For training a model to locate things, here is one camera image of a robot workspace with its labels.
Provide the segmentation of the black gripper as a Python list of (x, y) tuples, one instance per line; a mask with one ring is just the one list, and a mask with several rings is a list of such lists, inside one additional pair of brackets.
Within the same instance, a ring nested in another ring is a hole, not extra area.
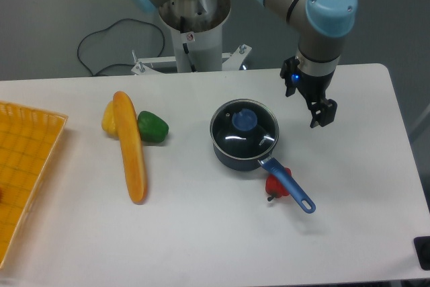
[(286, 97), (294, 95), (298, 90), (306, 100), (312, 115), (311, 128), (324, 127), (334, 121), (337, 102), (326, 97), (326, 90), (331, 83), (334, 71), (323, 76), (306, 74), (304, 67), (300, 66), (299, 58), (292, 56), (283, 62), (279, 75), (286, 86)]

